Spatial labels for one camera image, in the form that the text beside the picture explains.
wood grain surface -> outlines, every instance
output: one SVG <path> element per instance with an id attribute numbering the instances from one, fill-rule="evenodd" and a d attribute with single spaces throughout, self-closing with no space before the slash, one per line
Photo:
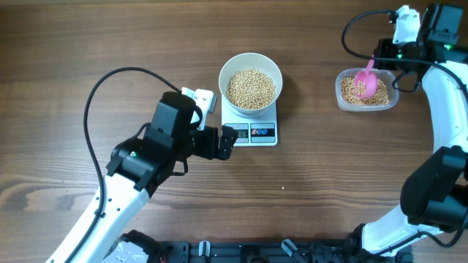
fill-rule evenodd
<path id="1" fill-rule="evenodd" d="M 219 96 L 219 71 L 239 53 L 268 56 L 284 76 L 276 147 L 235 148 L 229 161 L 191 157 L 189 174 L 160 186 L 124 231 L 192 242 L 313 240 L 343 238 L 383 216 L 399 203 L 404 180 L 431 155 L 429 106 L 420 91 L 401 94 L 387 111 L 341 111 L 336 76 L 366 65 L 345 53 L 341 31 L 368 10 L 410 4 L 423 12 L 429 2 L 0 7 L 0 262 L 45 261 L 90 201 L 98 183 L 83 136 L 83 108 L 95 82 L 123 66 Z M 465 45 L 467 26 L 465 16 L 459 30 Z M 353 26 L 347 40 L 370 54 L 379 38 L 392 36 L 387 17 L 378 15 Z M 141 73 L 105 81 L 89 118 L 102 168 L 118 143 L 151 120 L 165 91 Z M 208 125 L 220 124 L 218 105 Z M 467 236 L 451 249 L 421 241 L 415 260 L 467 262 Z"/>

pink scoop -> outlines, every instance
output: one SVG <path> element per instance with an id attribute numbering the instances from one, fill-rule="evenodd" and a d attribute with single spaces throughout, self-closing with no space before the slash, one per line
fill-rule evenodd
<path id="1" fill-rule="evenodd" d="M 366 93 L 364 95 L 355 93 L 359 99 L 368 99 L 377 92 L 377 76 L 370 72 L 373 66 L 374 60 L 370 60 L 366 69 L 361 70 L 356 74 L 356 78 L 354 79 L 354 86 L 358 87 L 360 81 L 366 84 Z"/>

cable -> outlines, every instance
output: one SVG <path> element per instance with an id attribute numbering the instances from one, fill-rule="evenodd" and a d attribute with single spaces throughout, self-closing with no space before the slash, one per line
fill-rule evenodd
<path id="1" fill-rule="evenodd" d="M 86 101 L 86 106 L 85 106 L 85 113 L 83 116 L 83 129 L 85 132 L 85 139 L 86 139 L 86 144 L 89 149 L 89 154 L 91 155 L 91 159 L 93 160 L 94 168 L 96 168 L 96 173 L 97 173 L 97 180 L 99 181 L 99 206 L 95 212 L 95 216 L 93 221 L 91 222 L 91 225 L 89 225 L 88 230 L 86 230 L 86 233 L 84 236 L 81 238 L 80 242 L 76 245 L 75 249 L 73 249 L 72 253 L 68 256 L 67 260 L 65 260 L 65 263 L 69 263 L 73 260 L 75 257 L 76 253 L 81 249 L 83 244 L 86 242 L 88 239 L 89 235 L 93 232 L 94 227 L 96 226 L 101 214 L 102 214 L 102 209 L 104 207 L 104 201 L 105 201 L 105 182 L 104 179 L 102 178 L 102 173 L 101 169 L 99 168 L 99 163 L 97 162 L 96 154 L 94 153 L 93 150 L 93 145 L 91 144 L 91 140 L 89 139 L 89 132 L 88 132 L 88 112 L 89 112 L 89 106 L 91 105 L 91 100 L 93 99 L 94 93 L 96 93 L 97 88 L 106 80 L 108 77 L 119 73 L 119 72 L 124 72 L 124 71 L 138 71 L 138 72 L 144 72 L 146 74 L 149 74 L 158 80 L 161 80 L 164 84 L 168 85 L 171 87 L 174 91 L 177 91 L 178 93 L 182 93 L 182 91 L 178 88 L 176 88 L 174 85 L 170 84 L 167 80 L 164 78 L 160 77 L 158 74 L 153 73 L 147 69 L 142 69 L 139 67 L 124 67 L 120 69 L 114 69 L 113 71 L 107 73 L 104 77 L 101 77 L 101 79 L 94 85 L 93 89 L 91 90 L 91 93 L 89 94 L 88 100 Z M 147 123 L 143 124 L 143 126 L 140 128 L 139 132 L 137 134 L 140 134 L 143 129 L 147 127 Z"/>
<path id="2" fill-rule="evenodd" d="M 151 125 L 151 123 L 145 123 L 143 124 L 140 129 L 137 131 L 137 133 L 133 136 L 131 136 L 130 138 L 128 138 L 127 140 L 133 140 L 133 139 L 136 139 L 138 136 L 140 136 L 141 132 L 144 130 L 144 129 L 147 129 L 149 126 Z"/>
<path id="3" fill-rule="evenodd" d="M 441 69 L 443 72 L 447 73 L 449 76 L 451 76 L 458 84 L 458 86 L 460 87 L 461 89 L 461 92 L 463 93 L 464 97 L 465 97 L 465 100 L 467 101 L 467 104 L 468 104 L 468 90 L 467 90 L 467 86 L 465 84 L 463 84 L 463 82 L 460 80 L 460 78 L 455 75 L 455 73 L 451 72 L 448 68 L 442 66 L 442 65 L 439 65 L 439 64 L 436 64 L 434 62 L 429 62 L 429 61 L 423 61 L 423 60 L 419 60 L 419 59 L 409 59 L 409 58 L 375 58 L 375 57 L 371 57 L 371 56 L 366 56 L 366 55 L 362 55 L 362 54 L 359 54 L 359 53 L 356 53 L 354 51 L 352 51 L 351 49 L 348 48 L 348 46 L 346 45 L 346 42 L 345 42 L 345 37 L 346 37 L 346 33 L 348 32 L 348 30 L 350 29 L 351 25 L 356 22 L 357 20 L 361 19 L 361 18 L 364 18 L 366 16 L 369 16 L 369 15 L 375 15 L 375 14 L 389 14 L 389 15 L 392 15 L 393 17 L 396 16 L 396 12 L 393 11 L 393 10 L 389 10 L 389 9 L 384 9 L 384 10 L 377 10 L 377 11 L 370 11 L 370 12 L 365 12 L 363 14 L 360 14 L 358 16 L 356 16 L 355 18 L 353 18 L 345 27 L 344 27 L 344 30 L 343 30 L 343 33 L 341 34 L 341 45 L 343 46 L 343 48 L 351 55 L 353 56 L 356 56 L 358 58 L 363 58 L 363 59 L 367 59 L 367 60 L 375 60 L 375 61 L 388 61 L 388 62 L 397 62 L 397 63 L 418 63 L 418 64 L 425 64 L 425 65 L 428 65 L 428 66 L 433 66 L 433 67 L 436 67 L 438 69 Z"/>
<path id="4" fill-rule="evenodd" d="M 356 53 L 354 51 L 352 51 L 351 49 L 348 48 L 348 46 L 346 45 L 346 41 L 345 41 L 345 37 L 346 37 L 346 33 L 348 32 L 348 30 L 350 29 L 351 25 L 356 22 L 357 20 L 361 19 L 361 18 L 364 18 L 366 16 L 369 16 L 369 15 L 375 15 L 375 14 L 383 14 L 383 13 L 387 13 L 389 15 L 392 15 L 393 18 L 396 17 L 396 12 L 393 11 L 393 10 L 389 10 L 389 9 L 383 9 L 383 10 L 376 10 L 376 11 L 371 11 L 371 12 L 365 12 L 363 14 L 360 14 L 358 16 L 356 16 L 355 18 L 353 18 L 345 27 L 344 27 L 344 30 L 343 30 L 343 33 L 341 34 L 341 45 L 343 46 L 343 48 L 351 55 L 353 56 L 356 56 L 358 58 L 363 58 L 363 59 L 367 59 L 367 60 L 375 60 L 375 61 L 388 61 L 388 62 L 396 62 L 396 63 L 418 63 L 418 64 L 425 64 L 425 65 L 428 65 L 428 66 L 433 66 L 433 67 L 436 67 L 438 69 L 441 69 L 443 72 L 447 73 L 449 76 L 451 76 L 458 84 L 458 86 L 460 87 L 461 89 L 461 92 L 463 93 L 464 95 L 464 98 L 465 100 L 467 101 L 467 104 L 468 104 L 468 90 L 467 90 L 467 86 L 465 84 L 463 84 L 463 82 L 460 80 L 460 78 L 455 75 L 452 71 L 450 71 L 448 68 L 442 66 L 442 65 L 439 65 L 439 64 L 436 64 L 434 62 L 429 62 L 429 61 L 423 61 L 423 60 L 418 60 L 418 59 L 408 59 L 408 58 L 376 58 L 376 57 L 371 57 L 371 56 L 365 56 L 365 55 L 362 55 L 362 54 L 359 54 L 359 53 Z M 399 75 L 399 77 L 396 79 L 396 82 L 398 82 L 402 77 L 404 76 L 404 74 L 401 74 Z M 461 235 L 463 234 L 464 230 L 467 228 L 468 226 L 468 210 L 466 211 L 465 215 L 464 215 L 464 220 L 461 224 L 461 226 L 458 228 L 457 232 L 455 233 L 455 235 L 453 236 L 452 240 L 448 243 L 443 243 L 442 241 L 440 241 L 437 237 L 435 237 L 433 234 L 429 233 L 429 232 L 418 232 L 417 234 L 414 234 L 413 236 L 411 237 L 408 237 L 406 240 L 403 240 L 401 241 L 400 243 L 396 244 L 396 245 L 393 245 L 389 248 L 386 248 L 385 250 L 383 251 L 380 251 L 379 253 L 377 254 L 374 254 L 373 256 L 381 256 L 387 252 L 390 252 L 390 251 L 393 251 L 403 245 L 406 245 L 408 242 L 411 242 L 413 241 L 414 239 L 416 238 L 419 238 L 419 237 L 422 237 L 423 235 L 426 235 L 428 237 L 430 237 L 437 245 L 440 245 L 444 248 L 449 248 L 453 245 L 455 245 L 458 240 L 460 239 Z"/>
<path id="5" fill-rule="evenodd" d="M 400 82 L 400 80 L 404 77 L 408 75 L 408 72 L 402 72 L 400 73 L 400 75 L 398 75 L 395 80 L 393 80 L 392 82 L 392 87 L 394 89 L 396 89 L 397 91 L 401 91 L 401 92 L 406 92 L 406 93 L 415 93 L 415 92 L 418 92 L 419 91 L 419 87 L 421 86 L 421 81 L 416 81 L 416 84 L 415 86 L 413 87 L 412 90 L 404 90 L 404 89 L 401 89 L 401 88 L 398 88 L 396 87 L 395 85 Z"/>

digital kitchen scale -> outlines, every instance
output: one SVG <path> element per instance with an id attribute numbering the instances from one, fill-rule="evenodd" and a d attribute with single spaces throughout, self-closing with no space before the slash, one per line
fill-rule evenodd
<path id="1" fill-rule="evenodd" d="M 278 143 L 276 102 L 255 117 L 237 112 L 224 97 L 221 104 L 222 125 L 233 127 L 239 133 L 234 146 L 275 146 Z"/>

plastic container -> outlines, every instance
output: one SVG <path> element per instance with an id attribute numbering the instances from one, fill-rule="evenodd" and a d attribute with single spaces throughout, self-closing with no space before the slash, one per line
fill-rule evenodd
<path id="1" fill-rule="evenodd" d="M 395 106 L 398 101 L 399 92 L 392 87 L 392 82 L 395 80 L 395 75 L 388 70 L 372 69 L 371 71 L 377 76 L 377 78 L 384 82 L 387 86 L 388 93 L 388 104 L 385 105 L 354 105 L 346 102 L 341 94 L 341 80 L 346 77 L 355 77 L 356 74 L 362 69 L 346 69 L 338 75 L 335 82 L 336 100 L 338 101 L 338 107 L 345 111 L 352 112 L 366 112 L 376 110 L 387 110 Z"/>
<path id="2" fill-rule="evenodd" d="M 245 110 L 235 106 L 227 98 L 227 85 L 229 84 L 230 78 L 237 71 L 245 69 L 258 69 L 272 79 L 275 85 L 275 96 L 268 106 L 256 110 Z M 281 89 L 283 88 L 283 77 L 278 66 L 271 59 L 257 53 L 243 53 L 226 62 L 219 73 L 218 84 L 222 96 L 225 98 L 225 101 L 229 103 L 234 113 L 245 118 L 251 118 L 264 113 L 265 110 L 278 99 Z"/>

